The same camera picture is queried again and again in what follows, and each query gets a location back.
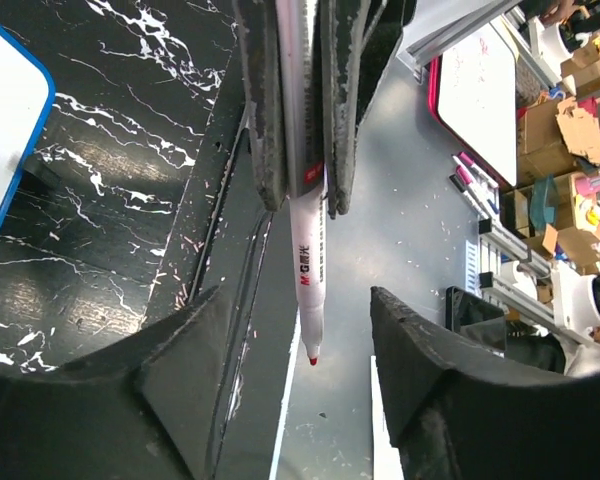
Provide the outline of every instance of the blue whiteboard frame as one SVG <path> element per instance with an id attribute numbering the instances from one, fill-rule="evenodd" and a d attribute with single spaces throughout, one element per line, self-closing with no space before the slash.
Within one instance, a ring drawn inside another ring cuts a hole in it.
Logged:
<path id="1" fill-rule="evenodd" d="M 13 197 L 16 194 L 16 190 L 18 190 L 18 185 L 20 184 L 20 179 L 22 178 L 22 164 L 24 160 L 33 153 L 33 148 L 42 133 L 42 128 L 44 127 L 45 122 L 47 121 L 47 117 L 51 112 L 51 108 L 53 106 L 53 101 L 56 97 L 56 86 L 53 83 L 53 79 L 51 78 L 51 74 L 49 71 L 42 65 L 38 59 L 36 59 L 31 53 L 29 53 L 22 45 L 20 45 L 17 40 L 15 40 L 11 35 L 9 35 L 4 28 L 0 26 L 0 36 L 4 38 L 11 46 L 13 46 L 16 50 L 18 50 L 29 62 L 31 62 L 39 71 L 44 75 L 45 80 L 47 81 L 47 86 L 49 87 L 49 93 L 47 95 L 47 99 L 45 100 L 44 106 L 40 111 L 40 116 L 38 117 L 38 121 L 36 122 L 33 131 L 31 132 L 31 136 L 29 137 L 29 141 L 27 142 L 27 146 L 22 153 L 22 158 L 18 162 L 18 168 L 11 179 L 11 183 L 9 184 L 9 188 L 7 188 L 7 192 L 5 193 L 4 198 L 2 199 L 2 203 L 0 204 L 0 227 L 2 227 L 2 222 L 4 222 L 5 217 L 7 216 L 7 212 L 9 210 L 9 205 L 13 200 Z"/>

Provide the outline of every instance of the black marble surface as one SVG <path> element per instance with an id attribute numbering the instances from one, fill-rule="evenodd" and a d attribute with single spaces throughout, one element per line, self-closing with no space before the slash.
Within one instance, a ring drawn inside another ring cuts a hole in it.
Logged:
<path id="1" fill-rule="evenodd" d="M 23 182 L 0 232 L 0 369 L 44 371 L 182 307 L 204 272 L 235 26 L 230 0 L 0 0 L 0 25 L 57 90 L 35 155 L 62 184 Z"/>

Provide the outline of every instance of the teal object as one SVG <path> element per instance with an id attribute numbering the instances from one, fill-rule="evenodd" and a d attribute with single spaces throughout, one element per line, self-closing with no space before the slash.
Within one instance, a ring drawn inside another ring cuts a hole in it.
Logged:
<path id="1" fill-rule="evenodd" d="M 553 175 L 536 180 L 529 203 L 529 220 L 536 232 L 544 232 L 547 225 L 555 225 L 558 203 L 558 189 Z"/>

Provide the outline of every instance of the marker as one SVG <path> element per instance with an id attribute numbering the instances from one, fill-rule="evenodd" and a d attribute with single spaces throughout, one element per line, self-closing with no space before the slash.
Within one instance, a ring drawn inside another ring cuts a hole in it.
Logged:
<path id="1" fill-rule="evenodd" d="M 498 206 L 495 203 L 493 203 L 493 201 L 490 198 L 487 199 L 487 202 L 489 202 L 489 206 L 491 207 L 491 209 L 496 214 L 500 215 L 500 209 L 498 208 Z"/>
<path id="2" fill-rule="evenodd" d="M 318 363 L 324 330 L 325 200 L 323 185 L 289 200 L 291 242 L 302 343 L 311 365 Z"/>
<path id="3" fill-rule="evenodd" d="M 462 180 L 467 186 L 467 189 L 471 192 L 471 194 L 476 199 L 478 204 L 482 207 L 482 209 L 485 212 L 488 212 L 489 216 L 494 220 L 499 220 L 498 214 L 493 208 L 491 208 L 491 205 L 489 205 L 489 199 L 486 197 L 482 189 L 478 187 L 478 182 L 473 177 L 473 175 L 469 173 L 467 167 L 462 165 L 458 166 L 456 168 L 456 174 L 458 175 L 458 177 L 460 177 L 460 180 Z"/>
<path id="4" fill-rule="evenodd" d="M 316 365 L 324 330 L 325 206 L 322 125 L 313 60 L 318 0 L 275 0 L 280 48 L 291 242 L 302 341 Z"/>
<path id="5" fill-rule="evenodd" d="M 458 189 L 460 194 L 467 200 L 471 208 L 473 208 L 481 218 L 486 219 L 489 218 L 489 215 L 478 205 L 478 203 L 473 199 L 471 195 L 467 192 L 467 187 L 462 183 L 462 180 L 458 178 L 458 175 L 449 175 L 449 180 L 453 183 L 454 187 Z"/>
<path id="6" fill-rule="evenodd" d="M 460 152 L 459 157 L 459 160 L 462 160 L 462 162 L 464 162 L 468 167 L 470 167 L 474 172 L 476 172 L 476 174 L 480 178 L 487 182 L 487 185 L 489 185 L 489 187 L 493 188 L 494 190 L 498 188 L 498 182 L 496 182 L 493 178 L 487 175 L 486 172 L 482 170 L 478 166 L 478 164 L 473 160 L 473 158 L 471 158 L 466 152 Z"/>

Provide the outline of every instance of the cardboard box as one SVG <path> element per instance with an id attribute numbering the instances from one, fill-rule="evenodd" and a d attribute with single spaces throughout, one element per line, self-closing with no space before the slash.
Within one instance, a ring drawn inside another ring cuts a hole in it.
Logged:
<path id="1" fill-rule="evenodd" d="M 577 195 L 575 179 L 581 173 L 569 175 L 568 213 L 562 206 L 558 210 L 556 228 L 559 230 L 560 248 L 579 268 L 587 268 L 598 262 L 598 253 L 591 247 L 600 242 L 600 227 L 592 227 L 579 208 L 582 197 Z"/>
<path id="2" fill-rule="evenodd" d="M 576 269 L 580 275 L 598 275 L 600 273 L 600 263 L 596 262 L 591 265 Z"/>
<path id="3" fill-rule="evenodd" d="M 542 258 L 549 260 L 553 258 L 556 252 L 556 245 L 558 244 L 558 231 L 551 225 L 547 225 L 547 229 L 544 231 L 544 233 L 534 237 L 525 238 L 522 241 Z"/>
<path id="4" fill-rule="evenodd" d="M 581 88 L 588 83 L 591 83 L 600 78 L 600 59 L 593 62 L 584 68 L 577 69 L 573 72 L 573 80 L 576 84 L 576 89 Z"/>
<path id="5" fill-rule="evenodd" d="M 543 305 L 549 305 L 553 302 L 553 287 L 549 285 L 538 285 L 538 301 Z"/>
<path id="6" fill-rule="evenodd" d="M 585 98 L 600 90 L 600 77 L 577 87 L 578 98 Z"/>
<path id="7" fill-rule="evenodd" d="M 520 190 L 513 190 L 503 195 L 501 210 L 502 223 L 510 231 L 518 233 L 520 237 L 527 238 L 531 235 L 529 221 L 529 200 Z"/>
<path id="8" fill-rule="evenodd" d="M 574 155 L 600 165 L 598 119 L 574 98 L 529 108 L 518 123 L 518 187 L 575 171 Z"/>
<path id="9" fill-rule="evenodd" d="M 581 47 L 573 52 L 573 56 L 560 65 L 560 73 L 562 78 L 568 77 L 569 75 L 575 75 L 580 70 L 586 69 L 587 67 L 600 61 L 600 53 L 593 44 L 589 42 L 584 47 Z"/>

